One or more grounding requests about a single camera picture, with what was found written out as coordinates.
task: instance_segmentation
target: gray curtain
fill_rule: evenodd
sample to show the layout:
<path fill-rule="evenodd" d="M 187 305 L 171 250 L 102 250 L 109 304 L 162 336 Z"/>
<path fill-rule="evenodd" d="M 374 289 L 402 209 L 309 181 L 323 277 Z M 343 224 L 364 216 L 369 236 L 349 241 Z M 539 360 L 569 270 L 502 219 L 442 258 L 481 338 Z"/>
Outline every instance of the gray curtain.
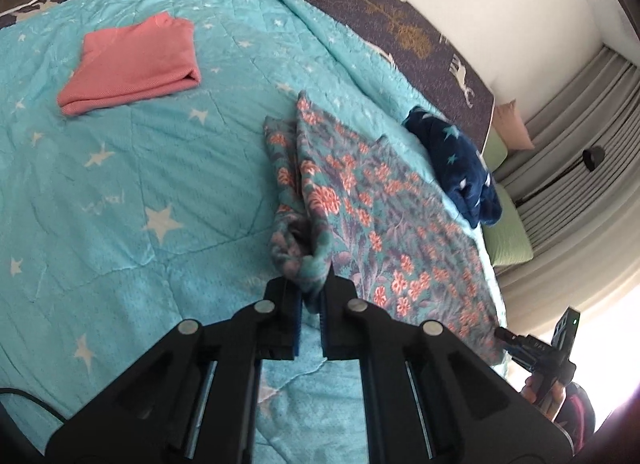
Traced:
<path fill-rule="evenodd" d="M 534 259 L 498 282 L 510 328 L 541 334 L 567 306 L 596 314 L 640 285 L 640 69 L 604 47 L 527 129 L 535 149 L 495 173 L 514 201 L 606 150 L 595 172 L 580 165 L 518 208 Z"/>

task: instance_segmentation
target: human hand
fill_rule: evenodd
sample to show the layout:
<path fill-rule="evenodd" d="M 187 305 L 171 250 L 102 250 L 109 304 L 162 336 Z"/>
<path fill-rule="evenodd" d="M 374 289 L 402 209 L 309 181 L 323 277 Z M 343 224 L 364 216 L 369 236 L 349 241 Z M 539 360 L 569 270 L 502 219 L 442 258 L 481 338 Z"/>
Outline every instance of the human hand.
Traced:
<path fill-rule="evenodd" d="M 542 382 L 542 375 L 540 374 L 531 374 L 527 380 L 524 382 L 524 388 L 520 392 L 522 397 L 527 399 L 531 404 L 534 404 L 537 400 L 536 391 Z M 548 394 L 550 400 L 546 400 L 545 403 L 540 408 L 540 411 L 543 415 L 545 415 L 548 420 L 554 420 L 560 408 L 562 408 L 562 404 L 566 399 L 566 391 L 564 390 L 564 384 L 560 383 L 560 381 L 556 381 L 554 385 L 551 387 L 551 391 Z"/>

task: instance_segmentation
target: green pillow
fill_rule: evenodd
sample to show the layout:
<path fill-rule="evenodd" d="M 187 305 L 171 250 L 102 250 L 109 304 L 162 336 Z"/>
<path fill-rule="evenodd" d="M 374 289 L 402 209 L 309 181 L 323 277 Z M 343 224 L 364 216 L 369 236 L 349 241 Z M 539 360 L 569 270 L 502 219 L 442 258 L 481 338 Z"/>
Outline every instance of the green pillow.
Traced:
<path fill-rule="evenodd" d="M 502 142 L 502 139 L 495 131 L 494 127 L 489 128 L 489 135 L 486 138 L 486 144 L 482 151 L 482 158 L 490 171 L 495 171 L 507 158 L 507 147 Z"/>
<path fill-rule="evenodd" d="M 533 258 L 533 249 L 516 206 L 500 184 L 495 185 L 495 190 L 502 205 L 502 216 L 494 226 L 482 226 L 491 264 L 495 267 L 528 262 Z"/>

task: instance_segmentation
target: clothing pile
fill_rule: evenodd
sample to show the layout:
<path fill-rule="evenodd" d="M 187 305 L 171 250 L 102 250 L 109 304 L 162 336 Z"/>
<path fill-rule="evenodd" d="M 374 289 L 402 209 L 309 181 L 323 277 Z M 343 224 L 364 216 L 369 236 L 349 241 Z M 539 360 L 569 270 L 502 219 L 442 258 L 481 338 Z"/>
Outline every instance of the clothing pile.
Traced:
<path fill-rule="evenodd" d="M 495 181 L 471 140 L 452 123 L 415 107 L 404 127 L 427 149 L 436 178 L 472 228 L 500 220 Z"/>

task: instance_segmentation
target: pink pillow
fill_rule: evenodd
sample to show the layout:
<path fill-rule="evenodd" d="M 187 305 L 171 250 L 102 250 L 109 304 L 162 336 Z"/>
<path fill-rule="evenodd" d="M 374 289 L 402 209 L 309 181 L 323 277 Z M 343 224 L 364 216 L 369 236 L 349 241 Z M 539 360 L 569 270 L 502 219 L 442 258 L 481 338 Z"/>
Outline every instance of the pink pillow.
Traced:
<path fill-rule="evenodd" d="M 533 150 L 527 127 L 522 122 L 516 100 L 494 108 L 492 126 L 509 150 Z"/>

